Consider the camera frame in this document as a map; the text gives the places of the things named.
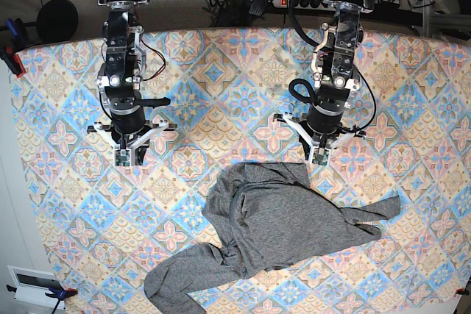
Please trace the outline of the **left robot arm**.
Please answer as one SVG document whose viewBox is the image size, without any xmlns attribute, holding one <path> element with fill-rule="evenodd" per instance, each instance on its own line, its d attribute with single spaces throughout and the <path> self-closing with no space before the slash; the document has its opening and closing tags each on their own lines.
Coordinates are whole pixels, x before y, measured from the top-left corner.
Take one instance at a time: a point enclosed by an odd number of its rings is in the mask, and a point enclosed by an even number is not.
<svg viewBox="0 0 471 314">
<path fill-rule="evenodd" d="M 300 26 L 295 9 L 302 0 L 288 0 L 288 17 L 300 38 L 312 46 L 311 80 L 294 79 L 288 91 L 308 105 L 306 114 L 277 114 L 275 120 L 288 124 L 299 135 L 308 163 L 327 165 L 334 149 L 346 138 L 364 138 L 366 126 L 343 125 L 341 119 L 350 107 L 350 97 L 364 78 L 357 69 L 355 51 L 364 38 L 362 13 L 374 9 L 375 0 L 323 0 L 334 9 L 333 18 L 320 26 L 321 37 L 314 40 Z"/>
</svg>

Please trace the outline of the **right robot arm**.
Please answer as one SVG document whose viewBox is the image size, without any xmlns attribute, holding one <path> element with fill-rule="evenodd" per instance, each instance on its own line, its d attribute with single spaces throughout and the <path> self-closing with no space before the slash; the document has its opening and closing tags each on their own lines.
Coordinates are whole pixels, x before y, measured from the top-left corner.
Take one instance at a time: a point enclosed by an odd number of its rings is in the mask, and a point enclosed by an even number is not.
<svg viewBox="0 0 471 314">
<path fill-rule="evenodd" d="M 108 18 L 102 27 L 106 46 L 103 64 L 96 85 L 99 103 L 109 123 L 95 122 L 87 128 L 111 146 L 117 167 L 142 165 L 150 140 L 175 126 L 163 120 L 157 123 L 146 119 L 147 108 L 170 105 L 170 99 L 145 99 L 141 86 L 145 83 L 146 50 L 144 28 L 136 13 L 139 4 L 148 0 L 99 0 L 109 7 Z"/>
</svg>

